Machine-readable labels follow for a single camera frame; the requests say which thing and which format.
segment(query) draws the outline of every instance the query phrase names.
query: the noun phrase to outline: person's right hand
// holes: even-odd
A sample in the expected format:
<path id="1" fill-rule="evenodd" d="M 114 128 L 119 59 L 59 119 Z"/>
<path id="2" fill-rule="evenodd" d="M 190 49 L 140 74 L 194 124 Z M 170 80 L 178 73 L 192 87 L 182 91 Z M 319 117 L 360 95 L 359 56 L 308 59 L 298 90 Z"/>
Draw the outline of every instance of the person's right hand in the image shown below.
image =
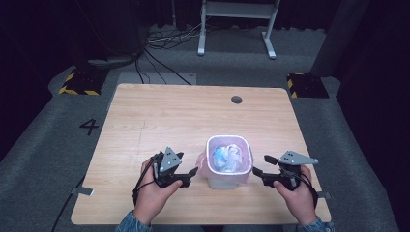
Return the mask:
<path id="1" fill-rule="evenodd" d="M 310 170 L 304 165 L 301 166 L 301 170 L 302 173 L 311 180 Z M 278 193 L 284 198 L 287 208 L 293 217 L 299 221 L 300 225 L 312 224 L 317 220 L 313 206 L 313 196 L 305 183 L 301 182 L 293 191 L 288 190 L 279 181 L 275 181 L 274 186 Z"/>

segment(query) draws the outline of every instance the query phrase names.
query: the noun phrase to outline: white container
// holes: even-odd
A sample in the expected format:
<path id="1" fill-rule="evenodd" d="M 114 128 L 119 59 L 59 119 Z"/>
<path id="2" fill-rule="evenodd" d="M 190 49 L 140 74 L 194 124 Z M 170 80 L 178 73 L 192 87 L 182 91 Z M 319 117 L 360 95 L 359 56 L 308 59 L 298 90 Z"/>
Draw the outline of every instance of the white container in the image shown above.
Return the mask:
<path id="1" fill-rule="evenodd" d="M 214 166 L 214 152 L 218 147 L 229 147 L 236 145 L 240 149 L 240 163 L 233 172 L 218 170 Z M 206 144 L 206 159 L 203 159 L 201 176 L 208 178 L 208 185 L 212 189 L 235 189 L 239 184 L 244 184 L 253 167 L 253 157 L 248 142 L 238 135 L 215 135 L 208 139 Z"/>

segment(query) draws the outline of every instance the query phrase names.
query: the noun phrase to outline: stand leg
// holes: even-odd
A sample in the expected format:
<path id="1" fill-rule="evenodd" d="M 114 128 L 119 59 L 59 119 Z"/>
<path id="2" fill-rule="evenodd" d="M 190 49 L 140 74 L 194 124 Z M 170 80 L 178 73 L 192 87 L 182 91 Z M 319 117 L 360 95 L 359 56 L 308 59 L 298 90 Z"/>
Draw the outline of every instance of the stand leg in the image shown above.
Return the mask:
<path id="1" fill-rule="evenodd" d="M 265 42 L 266 49 L 268 50 L 269 58 L 271 59 L 277 58 L 277 55 L 275 54 L 274 47 L 272 46 L 272 42 L 271 42 L 271 33 L 272 33 L 272 28 L 274 27 L 275 18 L 277 17 L 279 3 L 280 3 L 280 0 L 275 0 L 274 9 L 272 10 L 271 19 L 269 20 L 269 24 L 268 24 L 268 31 L 262 32 L 263 41 Z"/>
<path id="2" fill-rule="evenodd" d="M 202 0 L 201 11 L 201 34 L 199 35 L 198 55 L 203 56 L 205 54 L 205 22 L 206 22 L 206 0 Z"/>

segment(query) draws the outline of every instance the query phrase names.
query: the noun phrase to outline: gray floor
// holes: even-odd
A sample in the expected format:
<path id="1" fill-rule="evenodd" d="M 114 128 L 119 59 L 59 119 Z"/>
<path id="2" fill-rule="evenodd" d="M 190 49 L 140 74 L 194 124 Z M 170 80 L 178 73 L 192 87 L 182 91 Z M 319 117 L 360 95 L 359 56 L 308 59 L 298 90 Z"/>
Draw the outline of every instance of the gray floor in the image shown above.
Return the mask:
<path id="1" fill-rule="evenodd" d="M 197 85 L 280 87 L 286 75 L 306 73 L 326 37 L 322 31 L 274 30 L 278 58 L 270 60 L 261 39 L 263 28 L 250 31 L 214 31 L 207 36 L 206 52 L 196 55 L 198 38 L 169 50 L 149 51 L 179 73 L 195 73 Z M 158 63 L 159 72 L 169 73 Z M 140 68 L 154 75 L 142 56 Z M 108 105 L 121 73 L 110 71 L 100 96 L 59 95 L 73 67 L 49 84 L 52 100 L 18 139 L 0 163 L 0 231 L 49 231 L 72 187 L 85 174 L 93 156 Z M 323 78 L 329 99 L 292 99 L 307 148 L 320 164 L 316 172 L 337 231 L 398 231 L 387 194 L 372 172 L 340 111 L 335 95 L 339 82 Z M 90 136 L 79 125 L 95 119 Z M 74 225 L 69 202 L 56 231 L 113 231 L 115 225 Z M 293 225 L 285 226 L 291 231 Z"/>

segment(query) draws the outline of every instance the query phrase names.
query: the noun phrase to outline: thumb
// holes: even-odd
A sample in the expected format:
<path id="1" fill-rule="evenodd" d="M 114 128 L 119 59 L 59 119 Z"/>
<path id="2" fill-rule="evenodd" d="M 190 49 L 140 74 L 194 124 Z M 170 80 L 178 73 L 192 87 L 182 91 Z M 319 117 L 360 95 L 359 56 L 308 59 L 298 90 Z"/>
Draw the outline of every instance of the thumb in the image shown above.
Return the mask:
<path id="1" fill-rule="evenodd" d="M 164 189 L 163 189 L 164 194 L 165 194 L 167 197 L 171 196 L 172 194 L 174 194 L 175 191 L 178 190 L 178 188 L 179 188 L 181 185 L 182 185 L 182 181 L 181 181 L 181 180 L 178 180 L 178 181 L 172 183 L 172 184 L 169 185 L 167 188 L 164 188 Z"/>
<path id="2" fill-rule="evenodd" d="M 279 181 L 274 181 L 275 189 L 286 200 L 289 190 Z"/>

